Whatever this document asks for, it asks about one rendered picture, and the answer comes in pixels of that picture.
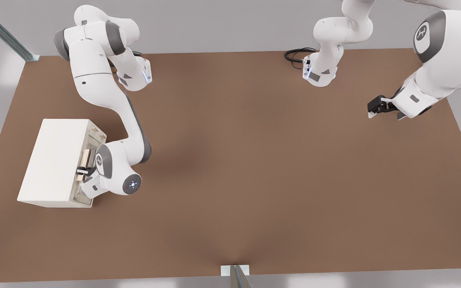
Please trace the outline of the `white oven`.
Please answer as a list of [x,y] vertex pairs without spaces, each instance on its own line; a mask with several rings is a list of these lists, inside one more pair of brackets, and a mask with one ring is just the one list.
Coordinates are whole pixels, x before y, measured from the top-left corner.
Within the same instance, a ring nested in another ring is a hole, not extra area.
[[44,119],[18,194],[18,201],[46,208],[91,208],[92,199],[76,182],[82,151],[95,151],[107,140],[91,120]]

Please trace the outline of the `silver frame post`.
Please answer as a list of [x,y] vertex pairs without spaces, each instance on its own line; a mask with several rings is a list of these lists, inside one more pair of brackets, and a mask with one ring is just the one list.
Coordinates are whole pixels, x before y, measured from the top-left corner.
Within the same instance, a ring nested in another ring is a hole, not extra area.
[[251,288],[247,279],[250,275],[248,264],[220,266],[220,275],[229,276],[229,288]]
[[24,47],[1,23],[0,39],[7,44],[18,56],[26,62],[36,62],[40,60],[40,55],[33,55]]

